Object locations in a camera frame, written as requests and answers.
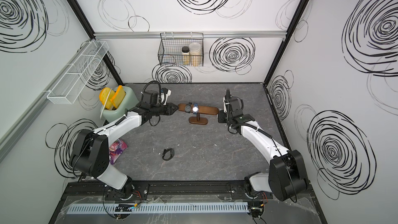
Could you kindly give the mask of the black smart band watch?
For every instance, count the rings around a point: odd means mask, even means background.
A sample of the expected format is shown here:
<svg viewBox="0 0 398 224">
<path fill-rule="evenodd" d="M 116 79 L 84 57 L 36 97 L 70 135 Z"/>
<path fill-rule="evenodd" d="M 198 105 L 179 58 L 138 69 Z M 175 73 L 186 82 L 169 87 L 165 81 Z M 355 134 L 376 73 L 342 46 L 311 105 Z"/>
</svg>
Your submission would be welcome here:
<svg viewBox="0 0 398 224">
<path fill-rule="evenodd" d="M 164 161 L 170 161 L 175 156 L 175 150 L 173 148 L 168 148 L 163 151 L 162 159 Z"/>
</svg>

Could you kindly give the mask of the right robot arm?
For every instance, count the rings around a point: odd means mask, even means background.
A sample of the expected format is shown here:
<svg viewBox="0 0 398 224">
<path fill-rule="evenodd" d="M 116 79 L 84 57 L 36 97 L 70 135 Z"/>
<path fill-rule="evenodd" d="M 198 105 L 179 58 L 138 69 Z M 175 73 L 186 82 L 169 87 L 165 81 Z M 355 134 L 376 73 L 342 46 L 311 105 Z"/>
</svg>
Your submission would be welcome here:
<svg viewBox="0 0 398 224">
<path fill-rule="evenodd" d="M 247 192 L 254 198 L 260 192 L 272 193 L 279 201 L 296 201 L 309 187 L 302 154 L 279 144 L 263 130 L 254 117 L 243 113 L 243 101 L 238 97 L 223 99 L 219 119 L 231 134 L 249 140 L 269 164 L 267 173 L 258 172 L 245 178 Z"/>
</svg>

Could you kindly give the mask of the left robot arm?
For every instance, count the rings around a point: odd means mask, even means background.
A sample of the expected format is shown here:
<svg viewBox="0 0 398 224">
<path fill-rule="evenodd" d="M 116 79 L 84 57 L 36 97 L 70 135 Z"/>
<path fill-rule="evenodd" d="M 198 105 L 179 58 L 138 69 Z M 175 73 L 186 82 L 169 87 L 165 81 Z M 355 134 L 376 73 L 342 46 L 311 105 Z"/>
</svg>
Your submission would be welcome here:
<svg viewBox="0 0 398 224">
<path fill-rule="evenodd" d="M 85 173 L 115 190 L 119 197 L 128 200 L 135 192 L 130 177 L 116 169 L 110 162 L 109 148 L 120 137 L 138 128 L 154 116 L 170 116 L 178 110 L 173 103 L 141 107 L 138 104 L 119 119 L 94 130 L 79 132 L 73 145 L 69 164 L 73 170 Z"/>
</svg>

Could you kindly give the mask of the blue translucent watch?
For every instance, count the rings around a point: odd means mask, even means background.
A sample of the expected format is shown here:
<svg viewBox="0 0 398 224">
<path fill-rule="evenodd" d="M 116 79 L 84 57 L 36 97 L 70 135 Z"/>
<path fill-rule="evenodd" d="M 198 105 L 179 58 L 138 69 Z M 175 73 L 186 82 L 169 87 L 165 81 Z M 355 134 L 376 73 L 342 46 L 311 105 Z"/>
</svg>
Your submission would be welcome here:
<svg viewBox="0 0 398 224">
<path fill-rule="evenodd" d="M 199 105 L 198 103 L 193 104 L 192 112 L 196 115 L 199 112 Z"/>
</svg>

